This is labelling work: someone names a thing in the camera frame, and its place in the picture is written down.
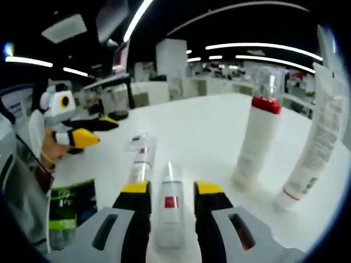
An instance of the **white tube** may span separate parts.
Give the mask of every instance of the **white tube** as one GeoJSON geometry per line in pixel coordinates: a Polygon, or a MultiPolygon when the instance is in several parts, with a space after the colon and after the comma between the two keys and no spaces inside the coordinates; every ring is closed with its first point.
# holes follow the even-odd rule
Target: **white tube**
{"type": "Polygon", "coordinates": [[[244,142],[231,182],[241,190],[257,182],[280,122],[284,72],[262,67],[256,74],[244,142]]]}
{"type": "Polygon", "coordinates": [[[342,130],[344,85],[341,79],[317,63],[316,109],[302,154],[283,189],[274,200],[276,207],[287,209],[301,200],[313,187],[328,163],[342,130]]]}
{"type": "Polygon", "coordinates": [[[156,153],[155,138],[149,135],[137,136],[132,139],[129,147],[136,150],[137,155],[129,171],[127,183],[132,184],[151,179],[156,153]]]}
{"type": "Polygon", "coordinates": [[[182,172],[168,162],[162,178],[155,242],[160,248],[181,248],[185,242],[182,172]]]}

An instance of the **computer monitor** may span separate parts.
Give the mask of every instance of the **computer monitor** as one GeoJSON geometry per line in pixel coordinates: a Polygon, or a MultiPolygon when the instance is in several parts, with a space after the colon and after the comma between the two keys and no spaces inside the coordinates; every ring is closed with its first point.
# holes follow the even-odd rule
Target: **computer monitor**
{"type": "Polygon", "coordinates": [[[116,51],[114,55],[114,62],[112,64],[112,74],[123,74],[127,70],[127,60],[129,52],[129,41],[123,43],[116,51]]]}

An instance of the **white tabletop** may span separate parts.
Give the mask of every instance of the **white tabletop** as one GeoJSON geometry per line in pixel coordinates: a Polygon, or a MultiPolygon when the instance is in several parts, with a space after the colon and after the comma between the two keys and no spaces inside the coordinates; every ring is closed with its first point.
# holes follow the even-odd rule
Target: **white tabletop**
{"type": "MultiPolygon", "coordinates": [[[[130,111],[116,130],[99,133],[101,143],[85,153],[66,156],[58,164],[54,187],[95,179],[98,208],[113,205],[127,180],[135,153],[125,151],[131,137],[147,132],[156,136],[152,179],[153,207],[157,205],[161,172],[173,161],[184,169],[187,244],[173,254],[154,249],[150,234],[148,262],[201,262],[194,228],[193,182],[219,184],[233,205],[243,205],[267,223],[286,247],[307,251],[331,220],[348,178],[350,153],[337,147],[320,180],[290,212],[277,213],[271,201],[292,171],[306,141],[311,120],[286,108],[260,186],[252,193],[235,191],[229,178],[245,136],[250,96],[205,96],[130,111]]],[[[155,213],[151,216],[154,222],[155,213]]]]}

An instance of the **white bottle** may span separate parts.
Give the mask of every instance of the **white bottle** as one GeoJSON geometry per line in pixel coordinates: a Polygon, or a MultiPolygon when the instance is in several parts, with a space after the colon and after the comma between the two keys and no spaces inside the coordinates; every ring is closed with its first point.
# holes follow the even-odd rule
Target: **white bottle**
{"type": "Polygon", "coordinates": [[[288,209],[308,194],[325,169],[340,138],[346,84],[333,73],[313,63],[316,79],[316,108],[307,142],[291,175],[274,200],[277,208],[288,209]]]}
{"type": "Polygon", "coordinates": [[[150,135],[134,137],[129,149],[137,151],[137,155],[129,171],[127,183],[132,184],[151,179],[156,153],[156,139],[150,135]]]}
{"type": "Polygon", "coordinates": [[[182,172],[168,162],[159,195],[155,242],[160,248],[181,248],[185,242],[182,172]]]}
{"type": "Polygon", "coordinates": [[[251,189],[269,155],[278,130],[282,95],[283,70],[262,67],[258,70],[253,91],[244,142],[241,146],[231,182],[241,190],[251,189]]]}

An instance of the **ceiling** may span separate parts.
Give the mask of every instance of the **ceiling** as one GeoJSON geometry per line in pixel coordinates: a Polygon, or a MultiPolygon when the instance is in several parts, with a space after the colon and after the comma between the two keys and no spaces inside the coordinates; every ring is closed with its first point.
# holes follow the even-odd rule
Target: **ceiling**
{"type": "MultiPolygon", "coordinates": [[[[115,30],[111,38],[121,43],[123,35],[142,0],[127,0],[129,17],[115,30]]],[[[104,0],[34,0],[17,2],[13,7],[7,2],[2,7],[2,43],[14,44],[15,55],[52,62],[53,68],[43,68],[18,63],[1,63],[2,86],[28,83],[37,77],[48,75],[54,79],[73,79],[83,83],[93,79],[63,72],[63,67],[73,68],[96,76],[111,72],[113,49],[98,42],[95,25],[104,0]],[[15,10],[13,16],[6,11],[15,10]],[[54,44],[41,36],[41,32],[62,18],[81,14],[88,32],[54,44]],[[102,64],[99,69],[93,65],[102,64]]],[[[326,16],[313,1],[290,1],[305,10],[282,5],[254,5],[229,9],[195,21],[167,36],[174,28],[218,8],[245,2],[244,0],[154,0],[148,8],[131,39],[128,67],[137,61],[154,61],[155,45],[164,38],[187,40],[193,51],[190,58],[200,56],[206,60],[210,55],[222,55],[233,60],[235,55],[250,55],[247,48],[224,48],[206,50],[205,46],[233,42],[261,42],[282,44],[318,54],[316,26],[326,16]]],[[[267,57],[287,60],[311,67],[315,60],[286,50],[260,48],[267,57]]]]}

